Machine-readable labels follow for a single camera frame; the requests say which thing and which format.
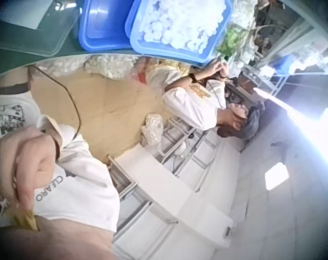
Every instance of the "white t-shirt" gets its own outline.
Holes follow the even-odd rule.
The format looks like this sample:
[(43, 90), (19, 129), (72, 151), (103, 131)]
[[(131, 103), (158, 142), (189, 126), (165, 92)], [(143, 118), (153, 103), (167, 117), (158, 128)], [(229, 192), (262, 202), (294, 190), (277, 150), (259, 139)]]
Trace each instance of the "white t-shirt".
[[(0, 138), (20, 127), (40, 127), (42, 121), (30, 93), (0, 95)], [(120, 201), (107, 166), (91, 155), (82, 135), (73, 140), (73, 127), (60, 125), (57, 130), (63, 141), (59, 162), (50, 185), (35, 190), (34, 213), (116, 232)]]
[(175, 68), (165, 66), (149, 72), (146, 80), (156, 92), (162, 94), (163, 101), (172, 114), (199, 130), (205, 131), (215, 127), (218, 109), (226, 108), (224, 83), (217, 80), (208, 81), (217, 97), (212, 92), (211, 97), (201, 98), (192, 89), (184, 88), (174, 88), (164, 93), (164, 88), (180, 77), (181, 74)]

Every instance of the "blue plastic basket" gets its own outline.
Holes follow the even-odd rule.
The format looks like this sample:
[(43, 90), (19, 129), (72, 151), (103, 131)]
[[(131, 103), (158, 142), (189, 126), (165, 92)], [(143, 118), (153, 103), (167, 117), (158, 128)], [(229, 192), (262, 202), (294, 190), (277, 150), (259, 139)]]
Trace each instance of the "blue plastic basket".
[(135, 2), (140, 3), (137, 15), (134, 19), (133, 26), (131, 29), (131, 35), (130, 35), (130, 43), (132, 48), (143, 55), (156, 55), (156, 56), (166, 56), (166, 57), (173, 57), (198, 63), (205, 63), (208, 61), (208, 58), (210, 57), (211, 53), (216, 47), (216, 44), (219, 42), (220, 38), (223, 36), (223, 32), (226, 29), (226, 26), (231, 18), (232, 13), (232, 4), (230, 0), (226, 0), (226, 9), (223, 12), (223, 22), (221, 22), (217, 28), (217, 33), (215, 35), (212, 35), (208, 39), (208, 44), (206, 48), (204, 49), (202, 54), (185, 50), (185, 49), (175, 49), (174, 47), (170, 45), (165, 45), (162, 43), (155, 43), (155, 42), (146, 42), (143, 39), (144, 33), (139, 32), (139, 28), (141, 25), (141, 22), (143, 20), (143, 17), (145, 15), (145, 10), (147, 8), (147, 5), (150, 4), (149, 0), (134, 0)]
[(87, 51), (131, 48), (125, 21), (134, 0), (85, 0), (79, 42)]
[(133, 22), (135, 20), (138, 7), (140, 6), (141, 0), (134, 0), (132, 7), (130, 9), (129, 15), (127, 16), (127, 19), (125, 21), (125, 33), (128, 38), (131, 36), (131, 30), (133, 26)]

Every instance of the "tiled floor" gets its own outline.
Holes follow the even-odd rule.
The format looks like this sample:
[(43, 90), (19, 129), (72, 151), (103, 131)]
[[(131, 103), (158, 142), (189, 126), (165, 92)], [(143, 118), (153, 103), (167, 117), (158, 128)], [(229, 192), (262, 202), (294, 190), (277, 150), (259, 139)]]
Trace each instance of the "tiled floor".
[[(114, 81), (80, 70), (58, 80), (70, 91), (82, 118), (81, 133), (92, 154), (103, 162), (119, 156), (140, 141), (140, 127), (148, 113), (170, 117), (161, 98), (137, 81)], [(41, 112), (60, 124), (78, 126), (66, 91), (47, 78), (34, 80), (32, 93)]]

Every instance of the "wire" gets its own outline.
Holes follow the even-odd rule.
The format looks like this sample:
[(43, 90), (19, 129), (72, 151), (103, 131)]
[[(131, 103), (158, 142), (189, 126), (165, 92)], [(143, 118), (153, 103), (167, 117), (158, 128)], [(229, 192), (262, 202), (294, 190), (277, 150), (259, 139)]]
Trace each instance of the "wire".
[(80, 115), (80, 113), (78, 111), (77, 105), (76, 105), (75, 101), (73, 100), (70, 91), (68, 90), (68, 88), (66, 86), (64, 86), (58, 80), (54, 79), (53, 77), (51, 77), (50, 75), (48, 75), (47, 73), (45, 73), (42, 69), (38, 68), (37, 66), (35, 66), (35, 65), (29, 65), (29, 67), (32, 67), (32, 68), (38, 70), (44, 76), (46, 76), (47, 78), (49, 78), (50, 80), (52, 80), (53, 82), (55, 82), (56, 84), (58, 84), (60, 87), (62, 87), (63, 89), (65, 89), (65, 91), (67, 92), (67, 94), (70, 97), (71, 102), (72, 102), (72, 104), (73, 104), (73, 106), (74, 106), (74, 108), (76, 110), (76, 114), (77, 114), (77, 117), (78, 117), (78, 128), (77, 128), (77, 131), (76, 131), (76, 133), (75, 133), (75, 135), (73, 136), (73, 139), (72, 139), (72, 140), (74, 140), (77, 137), (77, 135), (79, 134), (79, 131), (80, 131), (81, 125), (82, 125), (82, 120), (81, 120), (81, 115)]

